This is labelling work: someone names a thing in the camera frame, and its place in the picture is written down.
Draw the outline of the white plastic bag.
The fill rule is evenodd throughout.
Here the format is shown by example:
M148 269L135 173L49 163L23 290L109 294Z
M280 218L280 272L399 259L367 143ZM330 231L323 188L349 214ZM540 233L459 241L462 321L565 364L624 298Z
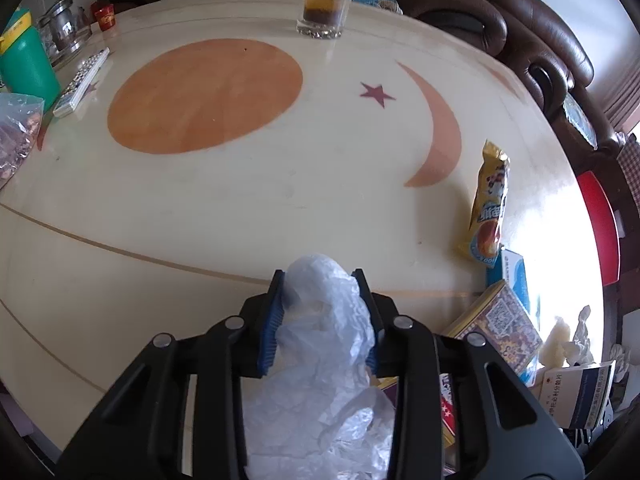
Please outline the white plastic bag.
M244 380L251 479L383 479L395 410L372 386L373 333L356 280L325 255L294 261L266 377Z

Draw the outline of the playing card box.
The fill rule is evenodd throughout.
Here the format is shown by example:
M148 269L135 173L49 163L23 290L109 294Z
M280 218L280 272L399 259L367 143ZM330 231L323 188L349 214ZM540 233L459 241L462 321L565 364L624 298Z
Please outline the playing card box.
M483 335L518 375L542 346L532 318L505 280L490 285L444 331L446 337L457 339L470 333Z

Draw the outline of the white blue book box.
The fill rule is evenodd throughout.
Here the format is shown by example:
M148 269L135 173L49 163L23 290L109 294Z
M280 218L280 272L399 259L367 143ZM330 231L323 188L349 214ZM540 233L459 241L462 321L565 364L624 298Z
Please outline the white blue book box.
M559 427L593 430L603 416L614 374L615 361L546 370L539 402Z

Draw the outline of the yellow snack wrapper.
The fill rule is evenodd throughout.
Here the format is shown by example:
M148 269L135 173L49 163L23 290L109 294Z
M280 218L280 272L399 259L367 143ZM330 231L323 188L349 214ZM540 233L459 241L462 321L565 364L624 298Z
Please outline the yellow snack wrapper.
M506 152L490 141L485 142L482 155L469 226L459 248L465 257L493 268L501 247L511 162Z

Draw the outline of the blue white medicine box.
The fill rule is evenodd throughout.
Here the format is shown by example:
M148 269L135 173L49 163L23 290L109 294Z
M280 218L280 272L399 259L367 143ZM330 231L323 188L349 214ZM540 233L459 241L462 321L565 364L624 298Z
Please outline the blue white medicine box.
M532 313L524 258L517 252L501 247L495 265L486 270L486 286L505 281L521 301L524 309Z

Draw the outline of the crumpled white tissue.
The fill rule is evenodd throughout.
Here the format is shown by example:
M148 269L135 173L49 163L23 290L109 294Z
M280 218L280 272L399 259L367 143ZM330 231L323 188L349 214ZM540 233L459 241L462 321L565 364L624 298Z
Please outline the crumpled white tissue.
M542 345L538 358L543 367L557 368L591 365L596 362L591 353L587 321L591 308L585 306L578 314L576 330L570 334L570 326L559 316L548 338Z

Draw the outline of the red plastic stool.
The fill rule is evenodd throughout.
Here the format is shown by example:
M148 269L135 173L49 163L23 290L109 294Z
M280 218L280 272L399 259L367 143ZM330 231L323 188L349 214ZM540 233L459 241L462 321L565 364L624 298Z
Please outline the red plastic stool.
M620 237L614 211L600 181L592 171L580 174L577 182L596 240L602 285L610 286L620 279Z

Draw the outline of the white remote control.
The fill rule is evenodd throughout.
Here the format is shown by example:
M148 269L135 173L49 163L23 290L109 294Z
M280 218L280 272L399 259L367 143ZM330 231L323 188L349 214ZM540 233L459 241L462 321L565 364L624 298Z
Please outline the white remote control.
M61 118L72 114L76 110L110 53L110 48L105 47L90 55L79 65L76 75L55 104L53 109L54 117Z

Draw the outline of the clear bag of snacks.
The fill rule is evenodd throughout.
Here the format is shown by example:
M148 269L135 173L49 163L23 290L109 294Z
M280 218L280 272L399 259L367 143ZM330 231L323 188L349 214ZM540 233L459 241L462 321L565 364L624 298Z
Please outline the clear bag of snacks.
M1 93L0 184L5 186L20 169L40 131L44 99L19 93Z

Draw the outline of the small red cup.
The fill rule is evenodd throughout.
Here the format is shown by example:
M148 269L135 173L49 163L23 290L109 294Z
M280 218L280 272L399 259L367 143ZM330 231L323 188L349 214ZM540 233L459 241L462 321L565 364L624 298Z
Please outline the small red cup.
M115 10L111 3L96 1L91 5L91 13L102 32L115 26Z

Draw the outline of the green plastic container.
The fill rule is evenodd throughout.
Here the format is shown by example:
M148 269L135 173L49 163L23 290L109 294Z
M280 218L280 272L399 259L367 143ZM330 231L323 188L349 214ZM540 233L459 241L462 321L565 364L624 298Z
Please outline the green plastic container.
M61 85L27 9L17 8L2 32L1 80L9 92L43 99L46 112L61 94Z

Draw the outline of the glass jar with metal lid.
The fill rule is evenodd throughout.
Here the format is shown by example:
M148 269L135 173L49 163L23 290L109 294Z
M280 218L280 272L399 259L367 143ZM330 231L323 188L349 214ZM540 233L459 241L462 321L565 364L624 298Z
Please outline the glass jar with metal lid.
M91 36L88 18L74 0L56 0L38 20L37 29L51 61L75 52Z

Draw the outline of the brown leather sofa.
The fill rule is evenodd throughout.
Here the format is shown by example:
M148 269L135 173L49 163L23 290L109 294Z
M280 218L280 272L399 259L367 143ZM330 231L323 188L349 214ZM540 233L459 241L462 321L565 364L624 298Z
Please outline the brown leather sofa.
M99 0L118 12L158 0ZM402 13L480 49L510 68L544 113L574 164L617 157L626 139L587 91L591 60L541 0L397 0Z

